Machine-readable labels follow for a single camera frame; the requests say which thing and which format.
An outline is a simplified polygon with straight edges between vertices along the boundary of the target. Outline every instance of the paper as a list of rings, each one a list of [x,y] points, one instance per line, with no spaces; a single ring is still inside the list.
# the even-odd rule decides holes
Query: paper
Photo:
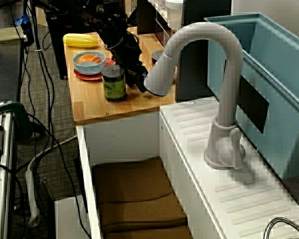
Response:
[[[19,36],[25,39],[25,35],[23,34],[23,30],[20,26],[17,27],[8,27],[8,28],[0,28],[0,41],[8,41],[19,39]]]

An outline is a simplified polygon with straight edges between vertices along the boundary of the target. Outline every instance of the floor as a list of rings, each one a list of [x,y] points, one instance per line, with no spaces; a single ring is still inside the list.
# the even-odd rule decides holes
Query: floor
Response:
[[[48,28],[39,26],[38,35],[40,41],[42,41],[44,35],[48,32]],[[49,35],[46,38],[44,46],[50,44]],[[42,77],[41,67],[38,60],[37,52],[34,52],[32,46],[29,53],[29,60],[27,63],[27,69],[31,75],[30,93],[35,107],[35,116],[39,118],[47,126],[47,92],[44,78]],[[61,80],[58,74],[58,68],[55,61],[53,47],[50,46],[48,50],[43,51],[45,56],[49,73],[53,79],[55,87],[55,103],[52,111],[52,119],[54,124],[55,136],[62,142],[76,134],[72,109],[70,104],[70,91],[68,82]],[[29,113],[33,113],[29,94],[28,94],[28,82],[29,79],[26,76],[23,81],[21,90],[21,102],[25,105],[26,110]],[[39,138],[37,140],[36,152],[41,152],[45,146],[47,137]],[[77,154],[77,140],[73,140],[70,143],[66,143],[62,146],[62,150],[65,156],[66,165],[75,183],[77,194],[80,194],[78,180],[76,177],[74,164],[72,157]],[[35,140],[32,139],[28,142],[24,142],[19,145],[18,152],[22,157],[22,162],[18,166],[30,161],[35,155]],[[25,191],[25,169],[19,172],[18,178],[22,183],[23,190]],[[65,173],[60,153],[58,149],[53,150],[50,154],[45,156],[39,166],[38,174],[40,178],[45,178],[49,186],[49,189],[56,200],[64,199],[73,196],[73,190],[71,188],[70,181]],[[299,204],[299,177],[283,180],[284,185],[289,190],[290,194],[296,199]],[[45,195],[39,193],[42,201],[39,206],[43,214],[46,214],[46,201]],[[19,197],[19,192],[16,191],[16,197]],[[15,238],[20,238],[22,232],[22,217],[16,212],[15,216]],[[27,228],[26,239],[46,239],[47,238],[47,222],[44,217],[36,228]]]

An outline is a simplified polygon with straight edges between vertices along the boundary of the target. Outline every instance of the white cable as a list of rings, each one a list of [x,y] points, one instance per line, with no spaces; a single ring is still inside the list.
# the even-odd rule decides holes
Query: white cable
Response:
[[[67,139],[66,141],[63,141],[60,143],[60,145],[63,145],[67,142],[70,142],[71,140],[74,140],[78,138],[77,135]],[[26,187],[28,189],[28,198],[29,198],[29,205],[30,205],[30,212],[31,212],[31,218],[29,220],[29,226],[30,227],[36,227],[37,225],[39,225],[40,221],[41,221],[41,216],[40,216],[40,211],[38,209],[38,206],[36,204],[36,201],[35,201],[35,197],[34,197],[34,192],[35,192],[35,188],[34,188],[34,178],[33,178],[33,172],[31,170],[31,165],[32,163],[37,159],[37,157],[41,156],[44,152],[47,152],[47,151],[50,151],[54,148],[56,148],[58,145],[55,144],[53,145],[52,147],[46,149],[45,151],[42,151],[40,152],[39,154],[37,154],[36,157],[34,157],[29,165],[28,165],[28,168],[25,172],[25,181],[26,181]]]
[[[63,144],[65,144],[65,143],[68,143],[68,142],[70,142],[70,141],[72,141],[72,140],[74,140],[74,139],[77,139],[77,138],[78,138],[78,136],[75,135],[75,136],[73,136],[73,137],[71,137],[71,138],[69,138],[69,139],[67,139],[67,140],[65,140],[65,141],[63,141],[63,142],[61,142],[60,145],[63,145]],[[31,161],[30,161],[30,163],[29,163],[29,165],[28,165],[27,170],[28,170],[28,171],[31,171],[31,165],[32,165],[32,163],[36,160],[37,157],[41,156],[41,155],[42,155],[43,153],[45,153],[46,151],[49,151],[49,150],[51,150],[51,149],[56,148],[57,146],[58,146],[58,145],[55,144],[55,145],[53,145],[53,147],[47,148],[45,151],[42,151],[42,152],[40,152],[39,154],[37,154],[36,157],[34,157],[33,159],[31,159]]]

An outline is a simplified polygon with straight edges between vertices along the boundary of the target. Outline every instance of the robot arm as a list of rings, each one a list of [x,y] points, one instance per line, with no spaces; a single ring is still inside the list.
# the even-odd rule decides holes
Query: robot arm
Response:
[[[145,92],[144,79],[148,71],[139,60],[142,51],[138,37],[127,31],[126,15],[108,16],[105,12],[103,13],[102,8],[99,9],[101,22],[90,23],[90,26],[105,43],[105,49],[112,53],[112,60],[124,67],[126,84],[129,87],[136,84],[141,92]]]
[[[45,8],[48,6],[41,1],[34,0],[34,2]],[[99,34],[105,48],[112,53],[112,60],[125,69],[126,84],[129,87],[136,84],[141,92],[145,92],[144,79],[148,71],[139,60],[142,53],[139,39],[127,31],[127,15],[109,7],[113,2],[113,0],[50,0],[50,5],[66,12],[78,12],[82,18],[90,19],[88,25]]]

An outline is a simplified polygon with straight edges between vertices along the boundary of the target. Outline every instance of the faucet handle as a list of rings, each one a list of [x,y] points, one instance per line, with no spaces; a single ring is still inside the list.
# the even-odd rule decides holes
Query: faucet handle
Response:
[[[240,145],[241,131],[240,129],[234,128],[229,134],[231,141],[231,150],[233,155],[233,166],[235,169],[241,169],[243,167],[243,160],[245,158],[245,150]]]

